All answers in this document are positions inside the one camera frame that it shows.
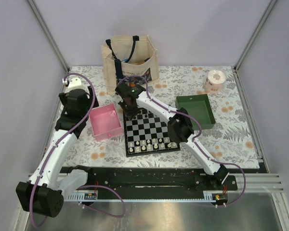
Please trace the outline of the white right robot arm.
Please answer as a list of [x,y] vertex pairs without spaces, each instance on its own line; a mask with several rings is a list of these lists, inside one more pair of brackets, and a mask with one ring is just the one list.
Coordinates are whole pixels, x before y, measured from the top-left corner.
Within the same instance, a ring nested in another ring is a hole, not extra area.
[[116,86],[115,92],[122,98],[119,105],[128,120],[136,117],[141,108],[152,112],[167,124],[170,140],[185,147],[202,165],[205,173],[211,176],[210,186],[217,191],[226,186],[228,169],[216,161],[199,141],[192,128],[193,118],[184,108],[177,109],[163,103],[140,85],[131,87],[122,82]]

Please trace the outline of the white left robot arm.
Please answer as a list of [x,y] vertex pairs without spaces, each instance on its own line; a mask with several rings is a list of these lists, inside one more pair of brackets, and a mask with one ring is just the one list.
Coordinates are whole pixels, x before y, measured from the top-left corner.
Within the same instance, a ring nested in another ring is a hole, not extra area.
[[86,127],[89,114],[98,101],[92,85],[85,87],[81,74],[72,73],[63,79],[66,90],[59,94],[63,106],[52,141],[42,161],[26,182],[19,182],[16,194],[24,211],[56,217],[65,199],[77,188],[90,190],[95,179],[84,170],[72,170],[64,179],[59,173],[66,156]]

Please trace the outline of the green plastic tray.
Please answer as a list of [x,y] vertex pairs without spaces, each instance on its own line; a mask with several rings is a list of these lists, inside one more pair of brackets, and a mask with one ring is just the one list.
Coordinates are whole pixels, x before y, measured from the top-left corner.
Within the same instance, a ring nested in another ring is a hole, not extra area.
[[198,121],[203,130],[212,129],[216,124],[207,94],[177,96],[175,105],[178,109],[183,107]]

